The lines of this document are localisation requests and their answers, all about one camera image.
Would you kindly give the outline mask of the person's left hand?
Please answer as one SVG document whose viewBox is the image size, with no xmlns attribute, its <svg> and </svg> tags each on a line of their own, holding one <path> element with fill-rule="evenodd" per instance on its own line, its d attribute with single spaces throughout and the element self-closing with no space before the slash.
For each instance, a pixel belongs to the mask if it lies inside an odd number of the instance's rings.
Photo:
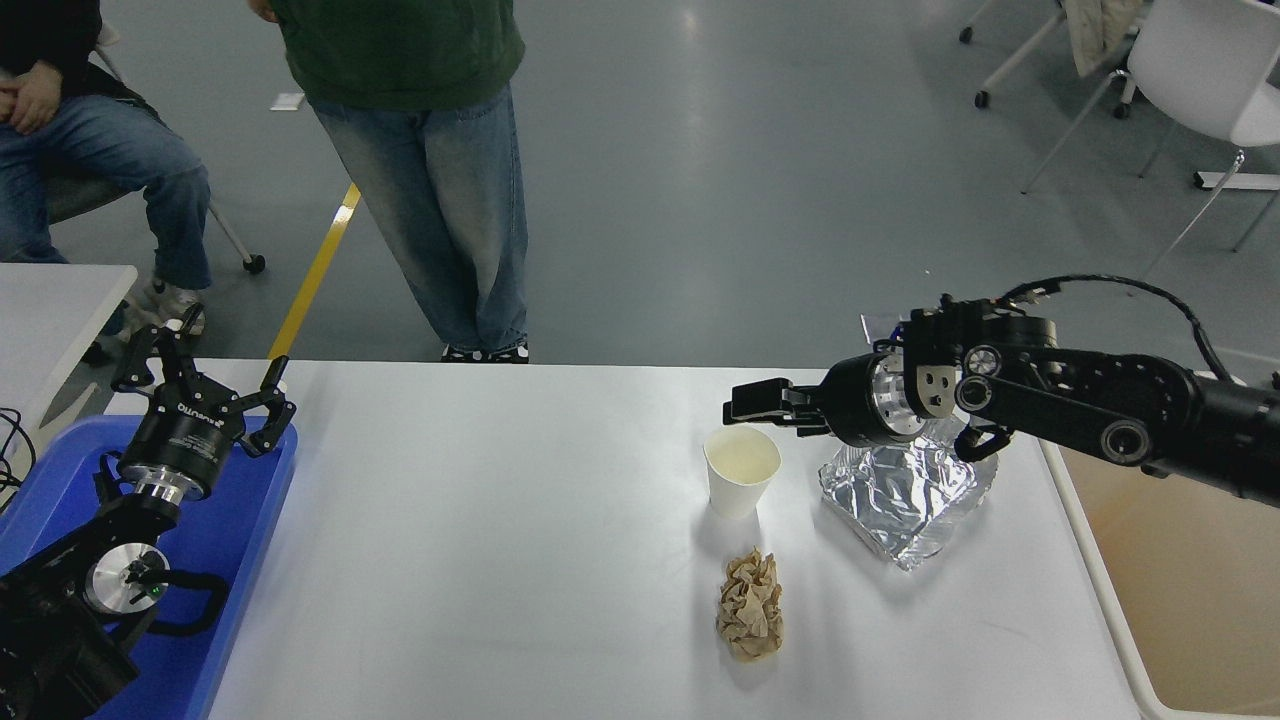
<svg viewBox="0 0 1280 720">
<path fill-rule="evenodd" d="M 32 135 L 49 126 L 61 102 L 61 72 L 37 60 L 26 73 L 4 79 L 17 91 L 14 111 L 5 124 L 19 135 Z"/>
</svg>

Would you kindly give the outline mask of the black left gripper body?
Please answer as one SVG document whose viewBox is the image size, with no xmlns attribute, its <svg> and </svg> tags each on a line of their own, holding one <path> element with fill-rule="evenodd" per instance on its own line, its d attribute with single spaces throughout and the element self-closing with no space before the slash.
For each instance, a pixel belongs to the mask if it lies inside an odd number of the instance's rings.
<svg viewBox="0 0 1280 720">
<path fill-rule="evenodd" d="M 214 416 L 186 401 L 154 396 L 116 471 L 134 486 L 212 491 L 243 433 L 242 416 Z"/>
</svg>

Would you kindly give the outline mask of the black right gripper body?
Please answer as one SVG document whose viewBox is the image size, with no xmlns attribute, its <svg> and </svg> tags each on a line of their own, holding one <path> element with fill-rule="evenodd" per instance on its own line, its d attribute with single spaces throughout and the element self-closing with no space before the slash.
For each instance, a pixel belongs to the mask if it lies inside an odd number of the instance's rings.
<svg viewBox="0 0 1280 720">
<path fill-rule="evenodd" d="M 876 369 L 886 354 L 864 354 L 835 364 L 822 380 L 822 415 L 831 433 L 851 447 L 887 443 L 887 425 L 872 397 Z"/>
</svg>

